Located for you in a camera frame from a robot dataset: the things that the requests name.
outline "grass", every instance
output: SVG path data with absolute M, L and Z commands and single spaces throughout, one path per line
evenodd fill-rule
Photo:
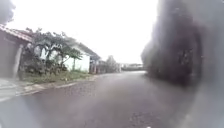
M 28 74 L 24 78 L 24 81 L 32 82 L 35 84 L 43 84 L 43 83 L 54 83 L 54 82 L 67 82 L 67 81 L 73 81 L 76 79 L 84 79 L 91 76 L 90 74 L 84 73 L 84 72 L 61 72 L 58 75 L 32 75 Z

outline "building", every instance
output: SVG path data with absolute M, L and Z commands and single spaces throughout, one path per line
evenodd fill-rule
M 96 68 L 100 56 L 93 52 L 90 48 L 85 46 L 82 43 L 72 42 L 70 44 L 72 48 L 79 50 L 82 54 L 81 60 L 74 60 L 70 58 L 68 61 L 65 62 L 66 67 L 69 70 L 75 69 L 84 72 L 92 72 Z
M 22 48 L 32 42 L 32 38 L 16 30 L 0 25 L 0 77 L 16 77 Z

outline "sky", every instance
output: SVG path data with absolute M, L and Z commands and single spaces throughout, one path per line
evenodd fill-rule
M 106 60 L 141 63 L 151 39 L 157 0 L 12 0 L 15 29 L 65 32 Z

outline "sidewalk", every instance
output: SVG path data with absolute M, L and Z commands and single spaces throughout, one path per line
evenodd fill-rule
M 12 79 L 0 78 L 0 102 L 11 99 L 15 96 L 33 94 L 44 89 L 62 88 L 79 84 L 80 82 L 93 81 L 97 77 L 89 77 L 86 79 L 77 79 L 69 82 L 33 84 Z

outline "street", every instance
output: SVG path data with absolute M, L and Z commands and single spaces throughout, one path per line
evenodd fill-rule
M 145 72 L 99 76 L 0 103 L 2 128 L 178 128 L 194 89 L 149 79 Z

